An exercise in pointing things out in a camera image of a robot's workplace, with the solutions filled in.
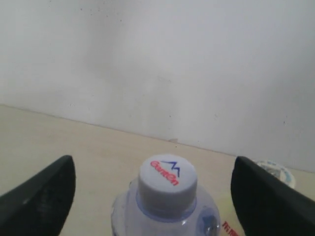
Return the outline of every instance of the tabletop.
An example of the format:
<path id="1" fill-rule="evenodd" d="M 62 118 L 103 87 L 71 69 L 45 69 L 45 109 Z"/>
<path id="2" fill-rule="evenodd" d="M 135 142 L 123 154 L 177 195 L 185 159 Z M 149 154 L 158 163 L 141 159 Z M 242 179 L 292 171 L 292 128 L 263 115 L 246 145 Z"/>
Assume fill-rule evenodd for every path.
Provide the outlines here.
<path id="1" fill-rule="evenodd" d="M 114 198 L 146 158 L 160 153 L 190 161 L 216 201 L 229 193 L 234 156 L 0 105 L 0 194 L 73 156 L 76 193 L 62 236 L 110 235 Z M 315 174 L 291 171 L 296 189 L 315 199 Z"/>

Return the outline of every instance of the lid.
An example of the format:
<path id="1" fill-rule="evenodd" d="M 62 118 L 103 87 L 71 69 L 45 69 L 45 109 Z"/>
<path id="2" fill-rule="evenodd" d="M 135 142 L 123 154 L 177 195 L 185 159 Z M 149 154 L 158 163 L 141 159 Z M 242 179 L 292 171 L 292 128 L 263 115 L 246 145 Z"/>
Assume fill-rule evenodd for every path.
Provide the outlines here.
<path id="1" fill-rule="evenodd" d="M 138 193 L 151 214 L 174 216 L 193 203 L 197 189 L 194 166 L 172 154 L 156 155 L 140 167 Z"/>
<path id="2" fill-rule="evenodd" d="M 279 179 L 281 182 L 291 188 L 295 188 L 295 177 L 286 167 L 270 160 L 255 161 L 255 163 Z"/>

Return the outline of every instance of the plastic bottle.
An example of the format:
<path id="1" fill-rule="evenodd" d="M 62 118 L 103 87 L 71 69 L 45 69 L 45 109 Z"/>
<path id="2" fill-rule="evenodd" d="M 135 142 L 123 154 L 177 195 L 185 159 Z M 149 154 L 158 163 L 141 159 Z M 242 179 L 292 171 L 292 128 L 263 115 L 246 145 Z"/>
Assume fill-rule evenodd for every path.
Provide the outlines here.
<path id="1" fill-rule="evenodd" d="M 115 199 L 111 220 L 114 236 L 218 236 L 221 225 L 194 166 L 170 154 L 142 164 L 129 190 Z"/>

